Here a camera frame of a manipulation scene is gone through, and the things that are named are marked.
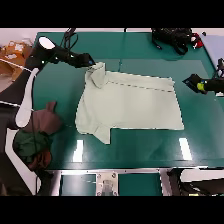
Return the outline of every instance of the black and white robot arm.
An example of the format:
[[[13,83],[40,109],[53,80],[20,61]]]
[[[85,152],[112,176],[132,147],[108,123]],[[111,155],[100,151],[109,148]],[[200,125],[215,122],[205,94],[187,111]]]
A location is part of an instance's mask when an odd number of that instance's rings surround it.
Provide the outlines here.
[[[48,62],[57,64],[60,61],[76,68],[95,64],[88,53],[76,54],[56,45],[47,37],[40,37],[18,79],[0,93],[0,153],[5,151],[7,128],[23,128],[31,118],[35,77]]]

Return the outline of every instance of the pile of clothes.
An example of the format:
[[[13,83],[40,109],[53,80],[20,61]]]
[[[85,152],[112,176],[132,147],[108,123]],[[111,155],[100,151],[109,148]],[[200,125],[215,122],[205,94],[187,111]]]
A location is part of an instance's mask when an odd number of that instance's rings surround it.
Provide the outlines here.
[[[62,121],[54,113],[56,102],[47,103],[46,109],[34,111],[26,127],[19,130],[13,149],[31,171],[46,169],[52,156],[50,135],[57,132]]]

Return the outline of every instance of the metal bracket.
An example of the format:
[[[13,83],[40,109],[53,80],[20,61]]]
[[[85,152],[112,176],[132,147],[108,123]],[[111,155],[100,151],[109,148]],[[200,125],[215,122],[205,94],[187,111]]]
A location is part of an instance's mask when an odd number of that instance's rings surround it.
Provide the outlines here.
[[[118,173],[96,174],[96,196],[118,196]]]

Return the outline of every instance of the red object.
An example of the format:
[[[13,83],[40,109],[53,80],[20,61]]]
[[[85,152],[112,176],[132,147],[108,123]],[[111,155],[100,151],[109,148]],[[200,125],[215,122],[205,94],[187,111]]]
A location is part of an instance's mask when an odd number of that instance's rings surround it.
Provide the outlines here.
[[[204,44],[201,41],[201,38],[199,37],[197,33],[193,33],[193,37],[199,38],[199,40],[196,42],[197,45],[195,46],[195,48],[201,48],[204,46]]]

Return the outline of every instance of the dark green cloth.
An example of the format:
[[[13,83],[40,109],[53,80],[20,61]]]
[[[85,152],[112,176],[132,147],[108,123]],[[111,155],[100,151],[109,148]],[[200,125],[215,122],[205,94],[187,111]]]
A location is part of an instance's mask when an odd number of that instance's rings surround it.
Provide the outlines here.
[[[36,132],[34,134],[36,149],[33,133],[20,130],[14,139],[14,151],[24,162],[27,163],[31,163],[33,161],[33,156],[38,152],[42,151],[43,149],[50,148],[52,143],[48,135],[45,133]]]

